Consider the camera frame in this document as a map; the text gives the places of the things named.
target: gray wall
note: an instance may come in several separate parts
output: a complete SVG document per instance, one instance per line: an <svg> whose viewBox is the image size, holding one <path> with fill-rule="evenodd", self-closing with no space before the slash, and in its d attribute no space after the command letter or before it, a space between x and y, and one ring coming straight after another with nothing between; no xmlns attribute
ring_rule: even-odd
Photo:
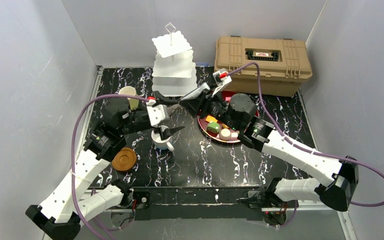
<svg viewBox="0 0 384 240"><path fill-rule="evenodd" d="M314 76L302 95L318 148L384 172L384 1L329 1L307 49ZM354 200L384 200L382 178L360 168ZM359 239L384 239L384 206L350 217Z"/></svg>
<svg viewBox="0 0 384 240"><path fill-rule="evenodd" d="M60 0L0 0L0 240L38 240L26 216L67 174L96 66Z"/></svg>
<svg viewBox="0 0 384 240"><path fill-rule="evenodd" d="M172 22L214 65L220 36L306 40L325 0L62 0L93 60L104 67L153 66L152 38Z"/></svg>

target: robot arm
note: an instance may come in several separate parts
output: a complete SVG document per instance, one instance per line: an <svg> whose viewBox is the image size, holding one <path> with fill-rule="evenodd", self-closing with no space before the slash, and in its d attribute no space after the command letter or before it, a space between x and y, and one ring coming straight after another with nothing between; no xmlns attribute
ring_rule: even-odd
<svg viewBox="0 0 384 240"><path fill-rule="evenodd" d="M154 92L146 107L131 111L126 98L110 98L101 111L102 121L94 127L75 162L76 173L67 173L44 201L29 206L25 214L52 239L74 239L83 223L74 208L72 187L77 196L82 196L96 176L126 145L124 135L155 129L164 139L178 131L179 128L168 131L159 128L162 122L170 119L167 105L176 103ZM75 186L72 186L72 175L76 177ZM129 201L132 201L131 187L122 180L115 180L99 193L78 202L78 205L85 219L90 220L111 207L128 206Z"/></svg>
<svg viewBox="0 0 384 240"><path fill-rule="evenodd" d="M256 117L257 105L248 95L237 93L231 97L230 102L223 101L220 89L232 81L225 69L215 72L213 78L210 84L204 83L182 97L179 104L192 116L199 114L200 118L205 118L211 115L238 131L238 139L245 146L278 157L313 176L296 180L275 178L266 190L240 199L241 203L278 207L291 200L312 200L321 201L337 211L348 210L358 183L356 164L314 155L293 147L297 145L311 150L293 139L290 139L293 145L288 143L285 140L288 136L282 136L273 124Z"/></svg>

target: white cup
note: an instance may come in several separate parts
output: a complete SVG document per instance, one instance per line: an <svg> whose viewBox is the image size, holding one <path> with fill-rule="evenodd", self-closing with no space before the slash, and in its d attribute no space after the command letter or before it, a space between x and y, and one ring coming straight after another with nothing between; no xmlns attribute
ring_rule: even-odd
<svg viewBox="0 0 384 240"><path fill-rule="evenodd" d="M164 125L161 126L162 131L164 131L166 129L168 129L167 126L164 126ZM172 145L173 136L170 136L169 138L167 138L165 140L161 140L160 134L152 131L151 132L151 138L152 138L153 144L155 145L156 148L161 149L161 150L167 150L168 149L172 152L175 150L175 148Z"/></svg>
<svg viewBox="0 0 384 240"><path fill-rule="evenodd" d="M118 94L124 94L124 95L130 95L130 96L137 96L136 89L132 86L125 86L120 91L118 91ZM135 110L139 107L139 100L127 98L128 104L130 105L130 110Z"/></svg>

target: tan toolbox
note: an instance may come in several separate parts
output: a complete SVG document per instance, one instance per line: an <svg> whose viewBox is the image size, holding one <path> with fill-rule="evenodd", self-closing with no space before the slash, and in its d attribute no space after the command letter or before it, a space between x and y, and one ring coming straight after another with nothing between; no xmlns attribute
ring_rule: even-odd
<svg viewBox="0 0 384 240"><path fill-rule="evenodd" d="M292 97L312 75L306 43L293 39L259 39L222 36L215 47L214 69L233 71L257 62L261 73L261 92ZM258 94L257 69L250 65L231 76L227 91Z"/></svg>

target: mug handle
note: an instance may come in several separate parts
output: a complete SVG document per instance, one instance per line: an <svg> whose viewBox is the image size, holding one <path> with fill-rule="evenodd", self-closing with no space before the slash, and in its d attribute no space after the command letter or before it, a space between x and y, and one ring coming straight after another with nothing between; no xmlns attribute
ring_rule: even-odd
<svg viewBox="0 0 384 240"><path fill-rule="evenodd" d="M173 145L170 142L167 142L167 147L168 147L168 150L174 152L175 148L173 147Z"/></svg>

